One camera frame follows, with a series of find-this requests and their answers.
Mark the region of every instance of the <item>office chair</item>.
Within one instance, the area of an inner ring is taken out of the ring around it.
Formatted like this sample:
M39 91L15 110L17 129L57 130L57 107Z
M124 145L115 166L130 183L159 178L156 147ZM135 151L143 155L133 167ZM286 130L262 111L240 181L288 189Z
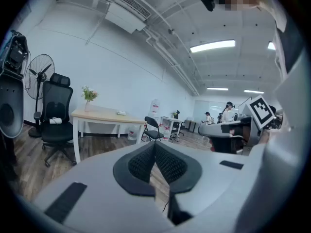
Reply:
M184 133L181 132L181 130L184 130L186 127L183 125L184 122L181 122L180 130L179 133L185 135ZM176 130L172 130L172 133L177 133L178 128L179 128L179 122L174 122L173 123L173 128L176 128Z
M156 141L157 139L160 139L160 141L161 141L161 138L164 137L164 134L160 133L160 131L159 131L159 126L158 126L156 120L154 120L154 119L151 118L151 117L146 116L146 117L145 117L145 121L146 121L146 128L145 128L144 132L142 133L141 137L142 137L144 134L146 134L146 135L149 137L149 140L150 140L150 141L151 141L151 138L152 138L153 140L155 140L155 141ZM156 130L148 130L147 124L149 124L149 125L151 125L151 126L157 128L157 131L156 131Z
M34 119L41 121L42 149L46 146L54 147L49 155L44 159L45 165L50 166L48 160L57 152L61 151L72 163L72 160L64 148L72 148L73 144L68 141L73 139L72 124L69 122L69 102L73 93L70 86L70 78L60 74L52 74L49 81L43 83L43 106L42 114L38 111L34 113ZM53 117L61 118L61 124L50 124Z

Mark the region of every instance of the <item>ceiling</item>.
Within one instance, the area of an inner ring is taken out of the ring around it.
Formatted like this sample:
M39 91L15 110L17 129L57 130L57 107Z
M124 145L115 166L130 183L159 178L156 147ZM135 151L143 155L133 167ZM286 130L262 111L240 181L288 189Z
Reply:
M57 1L102 13L109 4L107 0ZM200 0L145 0L149 5L136 1L151 12L145 21L148 29L160 36L200 95L207 94L206 87L226 87L236 93L246 89L269 92L280 83L275 51L267 49L275 32L268 12L257 8L223 11L217 6L209 12ZM169 28L176 34L169 34ZM235 47L190 53L192 46L227 39L234 39Z

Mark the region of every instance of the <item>chair base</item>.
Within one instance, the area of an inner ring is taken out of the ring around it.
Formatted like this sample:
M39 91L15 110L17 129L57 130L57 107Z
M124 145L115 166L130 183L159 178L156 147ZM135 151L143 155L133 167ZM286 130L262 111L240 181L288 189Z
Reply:
M33 137L33 138L39 138L39 137L41 137L41 131L40 131L40 129L33 127L33 128L28 130L28 135L30 137Z
M44 163L46 167L50 167L50 163L48 160L57 153L57 151L61 151L71 162L73 166L77 164L76 161L74 161L72 158L68 156L68 153L66 152L65 148L73 148L73 143L64 143L62 145L59 144L53 144L53 143L43 143L42 149L45 150L45 147L54 147L54 149L49 153L49 155L44 159Z

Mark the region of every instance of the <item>wooden table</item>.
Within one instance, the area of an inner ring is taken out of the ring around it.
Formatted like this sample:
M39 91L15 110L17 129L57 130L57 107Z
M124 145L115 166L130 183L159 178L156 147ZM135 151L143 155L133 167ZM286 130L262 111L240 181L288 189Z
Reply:
M100 106L90 106L90 111L84 111L84 106L75 109L71 115L73 116L73 146L76 162L79 163L79 142L78 142L78 123L81 122L81 137L84 133L84 122L103 123L103 124L116 124L119 125L118 138L120 137L122 125L139 125L137 133L136 144L140 143L141 136L144 130L145 121L133 116L117 115L117 110L104 108Z

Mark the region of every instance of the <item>potted plant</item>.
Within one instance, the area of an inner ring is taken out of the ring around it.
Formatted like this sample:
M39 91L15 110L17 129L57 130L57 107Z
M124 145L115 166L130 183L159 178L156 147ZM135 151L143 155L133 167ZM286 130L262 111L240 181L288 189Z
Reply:
M89 88L87 85L82 86L82 95L86 100L86 105L84 107L84 111L89 112L89 102L93 101L95 98L97 98L98 93L94 91L93 89Z

